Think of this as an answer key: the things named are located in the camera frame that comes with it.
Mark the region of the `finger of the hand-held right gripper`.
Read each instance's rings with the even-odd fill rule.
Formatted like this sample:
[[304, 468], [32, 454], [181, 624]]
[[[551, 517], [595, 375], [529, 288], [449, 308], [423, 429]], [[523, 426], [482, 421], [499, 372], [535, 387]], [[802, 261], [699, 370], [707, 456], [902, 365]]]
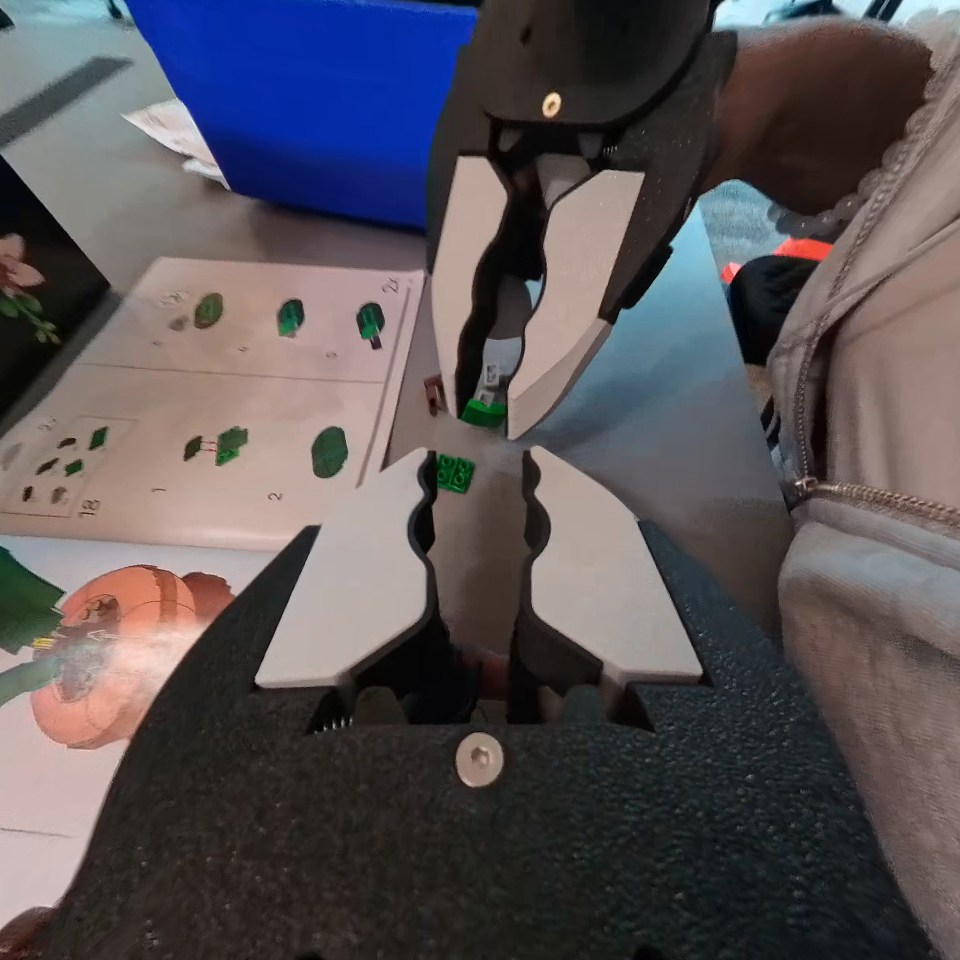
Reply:
[[601, 308], [644, 182], [642, 173], [593, 173], [573, 155], [548, 153], [535, 167], [547, 208], [544, 277], [508, 386], [512, 441], [557, 407], [609, 338]]
[[519, 282], [497, 273], [508, 210], [506, 181], [485, 155], [457, 158], [438, 234], [431, 309], [439, 373], [452, 418], [461, 418], [482, 378], [486, 342], [519, 339]]

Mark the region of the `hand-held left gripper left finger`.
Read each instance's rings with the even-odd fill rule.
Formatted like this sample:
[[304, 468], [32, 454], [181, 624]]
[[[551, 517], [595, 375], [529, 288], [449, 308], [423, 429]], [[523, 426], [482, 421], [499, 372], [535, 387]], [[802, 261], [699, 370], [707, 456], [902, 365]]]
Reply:
[[417, 448], [372, 476], [318, 528], [255, 674], [260, 689], [356, 681], [437, 607], [436, 453]]

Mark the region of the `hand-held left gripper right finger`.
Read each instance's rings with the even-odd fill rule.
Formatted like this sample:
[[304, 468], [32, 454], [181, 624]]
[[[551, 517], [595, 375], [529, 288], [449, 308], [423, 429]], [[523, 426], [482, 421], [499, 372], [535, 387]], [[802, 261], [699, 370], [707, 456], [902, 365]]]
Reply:
[[704, 668], [633, 513], [549, 452], [524, 452], [521, 658], [548, 687], [697, 685]]

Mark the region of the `grey desk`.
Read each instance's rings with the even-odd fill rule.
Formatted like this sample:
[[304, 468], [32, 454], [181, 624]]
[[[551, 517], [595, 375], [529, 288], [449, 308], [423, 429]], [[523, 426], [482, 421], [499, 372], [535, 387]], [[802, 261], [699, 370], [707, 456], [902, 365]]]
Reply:
[[[3, 155], [116, 291], [160, 257], [424, 265], [420, 236], [240, 198], [182, 172], [121, 118], [172, 94], [134, 27], [21, 21], [4, 31], [2, 113], [95, 57], [131, 66], [44, 123], [31, 121]], [[424, 380], [436, 372], [425, 293], [389, 459], [428, 447], [476, 464], [469, 493], [441, 494], [434, 510], [431, 557], [455, 640], [508, 649], [526, 555], [522, 443], [602, 481], [700, 562], [769, 638], [777, 636], [777, 576], [790, 523], [698, 211], [654, 286], [522, 443], [430, 416]]]

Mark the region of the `person's right hand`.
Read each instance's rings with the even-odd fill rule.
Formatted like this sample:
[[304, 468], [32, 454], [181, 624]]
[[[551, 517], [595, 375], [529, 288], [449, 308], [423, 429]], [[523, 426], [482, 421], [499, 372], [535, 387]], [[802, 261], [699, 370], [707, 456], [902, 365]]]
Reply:
[[876, 21], [738, 30], [701, 193], [739, 181], [799, 214], [834, 207], [902, 138], [931, 76], [930, 48]]

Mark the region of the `blue plastic bin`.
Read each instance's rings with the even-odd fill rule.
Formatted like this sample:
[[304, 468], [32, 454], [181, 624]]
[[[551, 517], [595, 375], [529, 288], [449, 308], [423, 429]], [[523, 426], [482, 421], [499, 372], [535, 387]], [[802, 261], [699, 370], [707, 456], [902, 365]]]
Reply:
[[126, 6], [232, 192], [425, 229], [430, 145], [475, 6]]

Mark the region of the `white instruction booklet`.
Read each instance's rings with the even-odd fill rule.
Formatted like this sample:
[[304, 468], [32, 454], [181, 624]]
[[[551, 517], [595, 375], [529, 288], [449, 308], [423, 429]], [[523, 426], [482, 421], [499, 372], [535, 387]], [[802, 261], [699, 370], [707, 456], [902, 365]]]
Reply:
[[423, 270], [160, 258], [2, 438], [2, 925], [189, 647], [382, 466]]

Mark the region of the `grey zip hoodie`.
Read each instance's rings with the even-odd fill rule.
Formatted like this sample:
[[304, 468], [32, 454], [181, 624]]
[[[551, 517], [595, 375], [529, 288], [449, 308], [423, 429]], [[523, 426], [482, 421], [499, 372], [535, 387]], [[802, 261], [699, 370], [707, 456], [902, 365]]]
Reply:
[[925, 102], [802, 288], [767, 369], [796, 498], [788, 658], [936, 954], [959, 953], [958, 11]]

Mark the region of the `crumpled white paper slip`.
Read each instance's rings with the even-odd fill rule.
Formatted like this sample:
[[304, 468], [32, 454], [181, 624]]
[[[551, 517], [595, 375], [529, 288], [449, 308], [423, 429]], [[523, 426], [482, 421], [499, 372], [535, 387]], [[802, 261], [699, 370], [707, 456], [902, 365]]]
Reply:
[[179, 99], [157, 102], [123, 115], [131, 126], [182, 158], [182, 169], [231, 190], [209, 145]]

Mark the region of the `black orchid print box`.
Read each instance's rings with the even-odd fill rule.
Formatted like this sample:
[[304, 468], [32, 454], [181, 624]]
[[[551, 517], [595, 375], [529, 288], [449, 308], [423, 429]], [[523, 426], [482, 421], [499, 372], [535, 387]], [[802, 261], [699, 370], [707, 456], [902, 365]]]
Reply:
[[76, 337], [111, 284], [26, 181], [1, 160], [1, 414]]

